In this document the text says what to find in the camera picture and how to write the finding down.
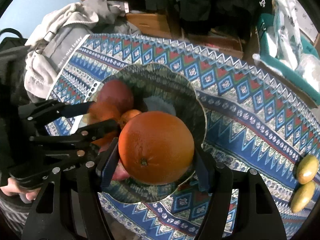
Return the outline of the left hand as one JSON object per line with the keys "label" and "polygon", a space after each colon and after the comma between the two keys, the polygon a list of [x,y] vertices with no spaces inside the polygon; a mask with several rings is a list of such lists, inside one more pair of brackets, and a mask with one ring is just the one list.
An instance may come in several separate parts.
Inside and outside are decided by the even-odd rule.
{"label": "left hand", "polygon": [[40,188],[28,190],[20,187],[18,182],[14,178],[8,178],[7,185],[1,186],[1,191],[6,196],[15,196],[15,195],[22,195],[24,196],[24,199],[31,202],[36,199],[37,195],[40,192]]}

